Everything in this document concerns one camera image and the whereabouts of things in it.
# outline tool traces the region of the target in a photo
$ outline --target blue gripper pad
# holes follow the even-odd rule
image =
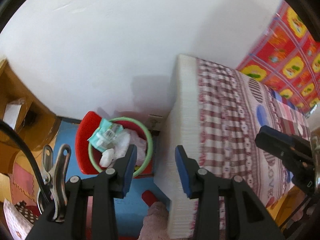
[[[181,184],[183,187],[183,192],[187,194],[188,198],[190,198],[192,192],[189,184],[190,183],[189,175],[178,147],[176,147],[175,149],[175,160],[176,160],[176,165],[178,168]]]
[[[137,161],[137,147],[134,146],[130,159],[127,164],[127,168],[124,173],[124,185],[122,188],[122,193],[124,194],[124,196],[128,193],[130,189],[132,175],[134,173],[134,167],[136,165],[136,161]]]

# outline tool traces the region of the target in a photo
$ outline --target mattress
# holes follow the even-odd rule
[[[183,193],[174,160],[177,145],[216,176],[242,176],[265,206],[290,189],[291,176],[281,161],[255,146],[262,125],[309,138],[304,114],[267,86],[222,65],[178,56],[177,99],[157,142],[154,176],[171,200],[170,238],[193,234],[197,210],[197,200]],[[224,219],[221,201],[221,229]]]

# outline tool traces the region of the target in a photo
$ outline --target plastic bag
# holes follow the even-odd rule
[[[129,129],[124,129],[114,141],[115,155],[113,157],[113,160],[122,158],[127,153],[127,150],[131,143],[131,136],[128,130]]]
[[[139,137],[136,131],[130,129],[124,129],[130,134],[130,144],[134,144],[137,147],[137,166],[141,166],[146,158],[147,142]]]

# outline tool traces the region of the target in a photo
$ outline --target polka dot fabric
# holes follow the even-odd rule
[[[26,205],[26,202],[20,201],[14,206],[21,215],[23,215],[31,224],[34,224],[34,222],[38,220],[38,217],[34,215],[32,211],[28,210]]]

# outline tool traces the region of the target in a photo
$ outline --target black cable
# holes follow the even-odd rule
[[[5,228],[5,226],[0,221],[0,239],[1,240],[14,240],[10,232]]]
[[[30,151],[29,147],[20,138],[20,136],[7,123],[2,121],[1,119],[0,119],[0,130],[3,131],[7,136],[9,136],[10,139],[12,139],[19,146],[19,148],[22,150],[24,155],[27,157],[27,159],[31,165],[31,168],[36,176],[41,193],[44,196],[45,202],[46,202],[46,204],[49,204],[49,202],[50,202],[49,189],[44,185],[38,164],[36,162],[36,159],[32,155],[32,152]]]
[[[279,226],[279,228],[283,228],[283,226],[294,216],[295,213],[298,212],[298,210],[309,200],[311,199],[309,196],[306,196],[304,200],[301,202],[301,204],[291,213],[291,215]]]

